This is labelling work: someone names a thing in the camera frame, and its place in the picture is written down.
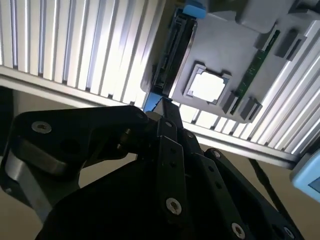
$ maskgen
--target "screw head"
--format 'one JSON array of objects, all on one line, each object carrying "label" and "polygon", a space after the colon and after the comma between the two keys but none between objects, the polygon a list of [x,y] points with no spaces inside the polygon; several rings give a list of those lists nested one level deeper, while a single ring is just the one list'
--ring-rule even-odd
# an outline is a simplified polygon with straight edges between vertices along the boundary
[{"label": "screw head", "polygon": [[6,194],[11,194],[11,193],[12,193],[12,189],[11,189],[11,188],[7,188],[7,189],[5,190],[5,193],[6,193]]},{"label": "screw head", "polygon": [[295,235],[292,233],[292,231],[290,231],[289,228],[287,228],[286,226],[284,227],[284,230],[286,232],[286,234],[288,234],[288,236],[291,238],[291,239],[295,239]]},{"label": "screw head", "polygon": [[169,197],[165,201],[166,208],[174,215],[180,215],[182,212],[182,207],[180,202],[173,197]]},{"label": "screw head", "polygon": [[170,128],[172,127],[172,124],[171,124],[170,122],[168,122],[168,121],[166,121],[165,124],[166,124],[167,126],[169,126]]},{"label": "screw head", "polygon": [[118,144],[117,146],[116,146],[116,149],[118,149],[118,150],[122,150],[123,149],[123,147],[122,147],[122,145],[121,144]]},{"label": "screw head", "polygon": [[217,159],[221,158],[220,153],[218,153],[216,150],[212,149],[211,151],[212,151],[213,155],[214,155]]},{"label": "screw head", "polygon": [[125,130],[125,134],[129,135],[131,133],[131,129],[128,128],[127,130]]},{"label": "screw head", "polygon": [[32,123],[31,128],[39,134],[48,134],[52,131],[50,124],[45,121],[35,121]]},{"label": "screw head", "polygon": [[194,134],[193,134],[192,132],[190,132],[190,131],[188,131],[187,135],[188,135],[188,137],[191,138],[191,139],[194,137]]},{"label": "screw head", "polygon": [[245,239],[246,238],[246,233],[242,229],[242,227],[238,223],[232,223],[231,228],[233,233],[239,238],[239,239]]}]

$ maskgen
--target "black cable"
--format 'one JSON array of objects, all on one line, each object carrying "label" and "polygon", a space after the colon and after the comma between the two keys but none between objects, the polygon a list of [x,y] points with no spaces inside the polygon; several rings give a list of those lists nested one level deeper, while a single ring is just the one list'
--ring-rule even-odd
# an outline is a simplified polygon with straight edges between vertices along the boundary
[{"label": "black cable", "polygon": [[250,164],[254,169],[255,175],[258,178],[259,182],[264,186],[266,192],[269,194],[273,204],[275,205],[278,212],[296,229],[296,231],[302,237],[301,232],[297,228],[295,222],[292,220],[290,214],[288,213],[286,207],[281,202],[280,198],[278,197],[276,191],[272,187],[270,180],[265,173],[265,171],[261,168],[257,160],[249,158]]}]

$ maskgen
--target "black metal bracket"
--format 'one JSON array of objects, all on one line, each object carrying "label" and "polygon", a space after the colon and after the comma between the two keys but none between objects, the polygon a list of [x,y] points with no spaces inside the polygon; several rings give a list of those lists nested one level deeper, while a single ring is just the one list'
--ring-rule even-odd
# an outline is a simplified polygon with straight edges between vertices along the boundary
[{"label": "black metal bracket", "polygon": [[196,19],[177,8],[170,24],[162,56],[153,76],[152,93],[165,97],[169,95],[196,28]]},{"label": "black metal bracket", "polygon": [[[115,231],[121,211],[119,221],[131,231],[141,234],[137,228],[148,226],[171,239],[290,240],[286,229],[302,239],[220,151],[202,151],[177,106],[163,98],[152,114],[115,106],[19,115],[0,168],[16,186],[11,196],[42,219],[51,211],[50,224],[85,211],[90,221],[103,219],[96,224]],[[136,161],[78,189],[83,167],[128,153],[137,154]],[[8,181],[0,185],[8,189]],[[71,230],[68,224],[65,231]]]}]

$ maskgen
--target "blue plastic part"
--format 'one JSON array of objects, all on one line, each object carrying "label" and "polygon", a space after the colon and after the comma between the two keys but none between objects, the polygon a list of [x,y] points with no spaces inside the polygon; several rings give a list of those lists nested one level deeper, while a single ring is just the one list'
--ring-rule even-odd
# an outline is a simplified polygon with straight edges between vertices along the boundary
[{"label": "blue plastic part", "polygon": [[320,182],[318,181],[320,178],[319,169],[320,150],[310,157],[306,164],[295,174],[291,182],[295,188],[301,190],[320,203],[320,192],[316,190],[316,188],[320,188]]},{"label": "blue plastic part", "polygon": [[182,12],[197,19],[204,19],[207,14],[206,7],[200,0],[187,0]]},{"label": "blue plastic part", "polygon": [[150,92],[147,99],[146,99],[143,111],[144,112],[152,111],[155,108],[155,106],[157,105],[157,103],[160,101],[161,98],[162,98],[161,95]]}]

